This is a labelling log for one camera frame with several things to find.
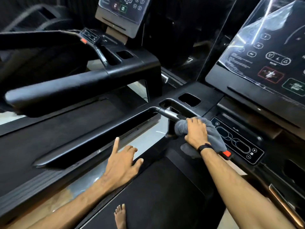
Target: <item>person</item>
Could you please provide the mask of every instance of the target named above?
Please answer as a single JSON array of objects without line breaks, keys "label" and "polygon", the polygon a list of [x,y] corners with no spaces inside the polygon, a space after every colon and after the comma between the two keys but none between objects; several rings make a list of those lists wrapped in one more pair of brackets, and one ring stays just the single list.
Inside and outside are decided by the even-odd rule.
[{"label": "person", "polygon": [[[210,144],[205,124],[197,118],[187,119],[187,122],[189,133],[185,136],[185,140],[190,145],[198,149],[201,145]],[[98,181],[74,200],[30,228],[71,228],[103,196],[126,184],[137,175],[143,163],[143,159],[139,159],[132,166],[133,156],[137,149],[126,146],[122,152],[118,153],[118,144],[119,138],[116,138],[106,171]],[[295,228],[267,198],[244,180],[213,149],[203,149],[200,154],[222,200],[240,229]],[[126,206],[124,204],[115,209],[114,217],[118,229],[127,229]]]}]

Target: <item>microfiber cloth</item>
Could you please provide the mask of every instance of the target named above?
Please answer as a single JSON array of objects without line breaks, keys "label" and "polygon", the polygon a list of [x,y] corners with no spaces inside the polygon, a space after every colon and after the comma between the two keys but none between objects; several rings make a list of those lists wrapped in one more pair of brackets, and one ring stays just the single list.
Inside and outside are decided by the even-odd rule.
[{"label": "microfiber cloth", "polygon": [[[208,141],[211,143],[215,152],[224,152],[227,150],[225,143],[223,142],[221,135],[213,126],[212,122],[201,117],[197,117],[202,123],[207,126]],[[188,123],[186,120],[180,120],[175,124],[175,133],[177,136],[185,136],[188,134]],[[200,158],[200,154],[189,143],[185,143],[181,146],[181,150],[191,156],[192,158]]]}]

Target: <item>treadmill belt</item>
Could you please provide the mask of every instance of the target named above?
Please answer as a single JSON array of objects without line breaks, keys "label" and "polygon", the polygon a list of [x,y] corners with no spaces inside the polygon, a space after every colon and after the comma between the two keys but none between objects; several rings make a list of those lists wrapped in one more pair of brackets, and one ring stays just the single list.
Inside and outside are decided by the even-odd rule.
[{"label": "treadmill belt", "polygon": [[0,138],[0,196],[44,172],[31,165],[43,154],[124,115],[99,100]]},{"label": "treadmill belt", "polygon": [[82,228],[116,229],[113,213],[123,203],[128,229],[197,228],[204,218],[204,195],[166,157],[153,163]]}]

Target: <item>bare foot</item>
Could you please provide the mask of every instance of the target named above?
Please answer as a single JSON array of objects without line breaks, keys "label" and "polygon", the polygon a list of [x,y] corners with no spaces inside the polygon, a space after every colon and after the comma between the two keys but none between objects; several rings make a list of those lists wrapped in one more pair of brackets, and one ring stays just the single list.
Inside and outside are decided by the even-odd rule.
[{"label": "bare foot", "polygon": [[115,212],[114,218],[116,222],[117,229],[126,229],[126,210],[125,204],[118,205]]}]

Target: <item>black bracelet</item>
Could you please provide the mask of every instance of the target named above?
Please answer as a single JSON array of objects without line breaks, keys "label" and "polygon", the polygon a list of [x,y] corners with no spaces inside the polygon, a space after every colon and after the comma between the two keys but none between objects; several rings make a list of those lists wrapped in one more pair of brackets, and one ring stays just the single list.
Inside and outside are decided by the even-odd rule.
[{"label": "black bracelet", "polygon": [[202,150],[206,149],[206,148],[209,148],[209,149],[213,149],[213,147],[208,144],[208,143],[205,143],[204,145],[201,145],[199,146],[199,148],[197,149],[198,153],[200,154]]}]

